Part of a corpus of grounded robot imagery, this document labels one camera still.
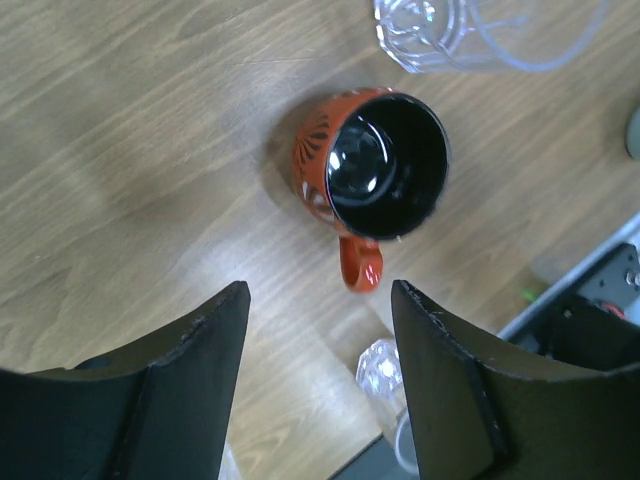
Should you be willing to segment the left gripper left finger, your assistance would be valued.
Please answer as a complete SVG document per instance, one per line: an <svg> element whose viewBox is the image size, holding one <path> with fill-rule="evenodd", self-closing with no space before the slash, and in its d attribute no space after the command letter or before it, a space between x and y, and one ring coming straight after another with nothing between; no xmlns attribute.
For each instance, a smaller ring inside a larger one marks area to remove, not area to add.
<svg viewBox="0 0 640 480"><path fill-rule="evenodd" d="M1 373L5 479L214 479L251 295L195 310L78 366Z"/></svg>

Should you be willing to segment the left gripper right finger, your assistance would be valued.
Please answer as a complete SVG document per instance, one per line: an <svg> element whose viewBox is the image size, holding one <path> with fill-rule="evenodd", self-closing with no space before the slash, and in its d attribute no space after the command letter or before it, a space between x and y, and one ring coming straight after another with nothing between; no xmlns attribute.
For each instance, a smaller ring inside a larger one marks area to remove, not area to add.
<svg viewBox="0 0 640 480"><path fill-rule="evenodd" d="M392 316L423 479L635 479L639 361L553 360L397 280Z"/></svg>

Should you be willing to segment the small orange mug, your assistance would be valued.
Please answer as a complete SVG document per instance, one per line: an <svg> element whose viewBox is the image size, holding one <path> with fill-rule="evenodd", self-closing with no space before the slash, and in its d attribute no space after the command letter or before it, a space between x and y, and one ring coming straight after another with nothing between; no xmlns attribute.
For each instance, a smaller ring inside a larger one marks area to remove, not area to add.
<svg viewBox="0 0 640 480"><path fill-rule="evenodd" d="M334 94L302 122L293 189L339 238L345 285L375 290L380 245L418 229L442 197L451 161L444 125L423 101L391 88Z"/></svg>

